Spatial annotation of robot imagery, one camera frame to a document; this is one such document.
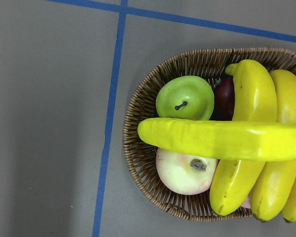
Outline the yellow banana across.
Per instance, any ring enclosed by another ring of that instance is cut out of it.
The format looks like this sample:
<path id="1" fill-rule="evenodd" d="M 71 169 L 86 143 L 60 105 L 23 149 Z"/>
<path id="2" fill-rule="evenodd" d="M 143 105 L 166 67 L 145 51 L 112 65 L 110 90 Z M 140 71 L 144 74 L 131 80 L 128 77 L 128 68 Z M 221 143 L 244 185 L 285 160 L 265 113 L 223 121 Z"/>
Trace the yellow banana across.
<path id="1" fill-rule="evenodd" d="M 284 123 L 148 118 L 137 131 L 147 144 L 204 158 L 296 159 L 296 126 Z"/>

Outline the brown wicker basket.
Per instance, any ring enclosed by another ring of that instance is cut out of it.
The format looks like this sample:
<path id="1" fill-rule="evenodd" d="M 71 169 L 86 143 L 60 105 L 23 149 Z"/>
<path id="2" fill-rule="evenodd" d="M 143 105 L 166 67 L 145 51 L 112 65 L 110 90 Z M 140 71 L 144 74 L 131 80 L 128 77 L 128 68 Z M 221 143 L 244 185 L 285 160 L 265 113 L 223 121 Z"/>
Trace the brown wicker basket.
<path id="1" fill-rule="evenodd" d="M 157 116 L 155 100 L 161 87 L 171 79 L 194 75 L 215 86 L 225 67 L 243 59 L 260 62 L 268 70 L 284 69 L 296 75 L 296 52 L 276 47 L 197 49 L 163 61 L 140 82 L 130 99 L 123 125 L 123 148 L 128 170 L 138 188 L 155 206 L 173 216 L 191 221 L 220 221 L 251 217 L 248 208 L 240 207 L 221 216 L 210 207 L 209 192 L 180 195 L 160 180 L 155 163 L 156 148 L 145 144 L 137 134 L 139 122 Z"/>

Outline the green pear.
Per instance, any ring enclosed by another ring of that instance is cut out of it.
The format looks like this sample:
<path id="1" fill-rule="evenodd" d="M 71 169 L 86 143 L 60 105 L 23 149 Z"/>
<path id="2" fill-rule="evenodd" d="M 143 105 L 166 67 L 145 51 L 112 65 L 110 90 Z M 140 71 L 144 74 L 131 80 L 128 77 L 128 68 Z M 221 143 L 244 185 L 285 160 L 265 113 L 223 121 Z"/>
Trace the green pear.
<path id="1" fill-rule="evenodd" d="M 201 77 L 179 77 L 160 89 L 156 110 L 162 118 L 209 120 L 214 110 L 214 93 Z"/>

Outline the pale pink peach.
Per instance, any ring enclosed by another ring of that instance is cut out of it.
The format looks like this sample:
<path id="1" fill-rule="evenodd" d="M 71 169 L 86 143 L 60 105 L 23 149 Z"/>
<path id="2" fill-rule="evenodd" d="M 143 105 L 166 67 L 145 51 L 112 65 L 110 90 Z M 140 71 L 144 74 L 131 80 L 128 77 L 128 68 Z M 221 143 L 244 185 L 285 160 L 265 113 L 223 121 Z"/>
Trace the pale pink peach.
<path id="1" fill-rule="evenodd" d="M 212 183 L 218 159 L 203 158 L 157 149 L 156 169 L 162 183 L 181 195 L 207 191 Z"/>

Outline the dark red apple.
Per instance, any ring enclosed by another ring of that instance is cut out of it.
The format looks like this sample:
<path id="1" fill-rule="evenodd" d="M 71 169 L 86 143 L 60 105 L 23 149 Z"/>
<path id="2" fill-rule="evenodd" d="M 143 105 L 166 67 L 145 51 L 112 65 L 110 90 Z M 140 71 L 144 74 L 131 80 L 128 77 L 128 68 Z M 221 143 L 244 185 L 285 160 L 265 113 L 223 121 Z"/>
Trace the dark red apple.
<path id="1" fill-rule="evenodd" d="M 235 105 L 235 92 L 233 78 L 224 78 L 214 89 L 215 120 L 232 120 Z"/>

